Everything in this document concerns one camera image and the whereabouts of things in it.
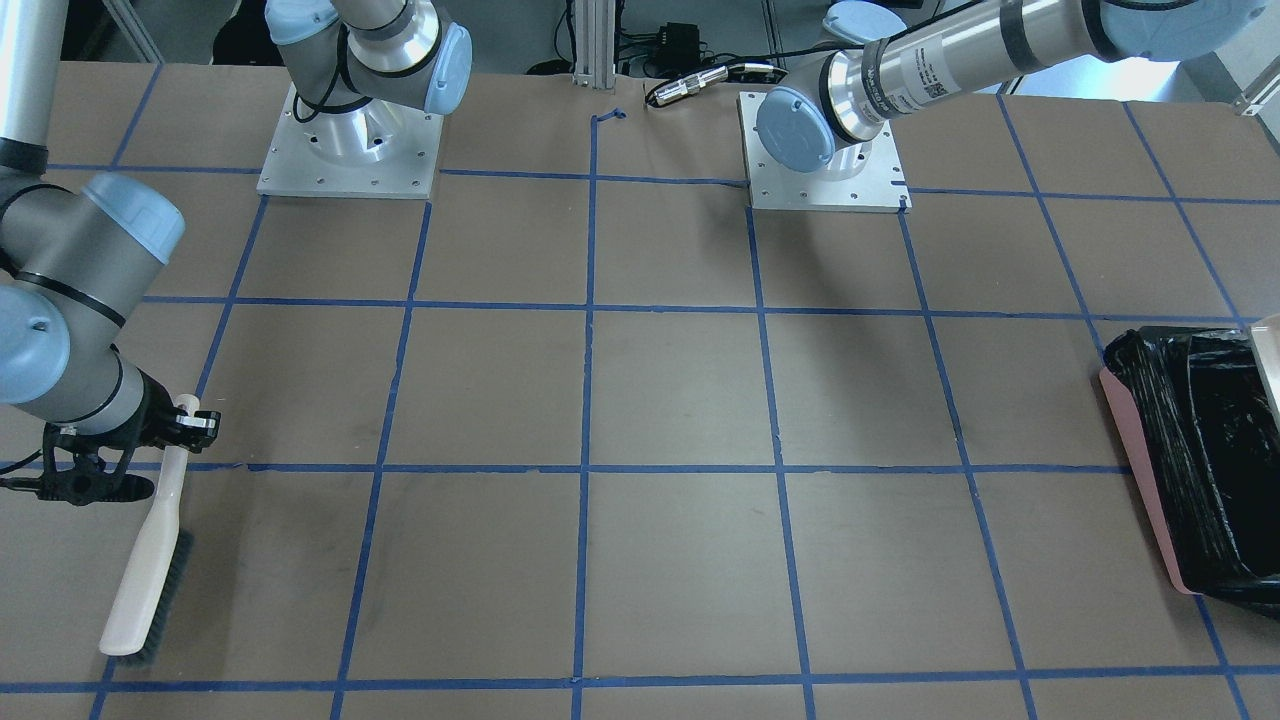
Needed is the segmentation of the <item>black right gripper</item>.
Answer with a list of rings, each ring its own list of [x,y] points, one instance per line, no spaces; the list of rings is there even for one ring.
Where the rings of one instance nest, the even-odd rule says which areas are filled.
[[[67,503],[133,502],[154,486],[128,473],[145,446],[179,445],[201,454],[221,429],[219,411],[187,411],[154,378],[132,365],[110,365],[93,410],[44,428],[38,498]]]

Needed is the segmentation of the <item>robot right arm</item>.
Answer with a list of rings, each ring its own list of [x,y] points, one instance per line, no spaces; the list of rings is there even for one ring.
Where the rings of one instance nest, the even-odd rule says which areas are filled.
[[[444,117],[474,68],[470,32],[430,1],[261,1],[261,33],[294,85],[292,115],[321,132],[387,108]],[[3,487],[76,506],[134,502],[137,448],[200,452],[215,411],[182,407],[115,338],[186,229],[179,209],[128,176],[51,184],[49,120],[64,1],[3,4],[3,402],[44,421],[38,475]]]

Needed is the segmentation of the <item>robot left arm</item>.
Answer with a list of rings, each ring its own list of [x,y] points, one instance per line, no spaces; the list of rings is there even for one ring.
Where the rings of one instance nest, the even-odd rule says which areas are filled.
[[[1257,20],[1266,3],[972,1],[882,37],[852,15],[864,8],[832,4],[819,53],[758,108],[756,137],[790,170],[822,170],[890,120],[1079,56],[1202,56]]]

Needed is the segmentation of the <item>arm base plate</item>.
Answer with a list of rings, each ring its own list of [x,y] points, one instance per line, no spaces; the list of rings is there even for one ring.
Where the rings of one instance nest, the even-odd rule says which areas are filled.
[[[445,118],[383,100],[320,114],[289,87],[256,190],[301,199],[429,200]],[[301,110],[310,122],[302,123]]]
[[[765,150],[756,132],[763,92],[741,92],[744,161],[751,206],[760,210],[899,213],[913,208],[893,129],[884,124],[865,143],[838,150],[819,172],[797,173]]]

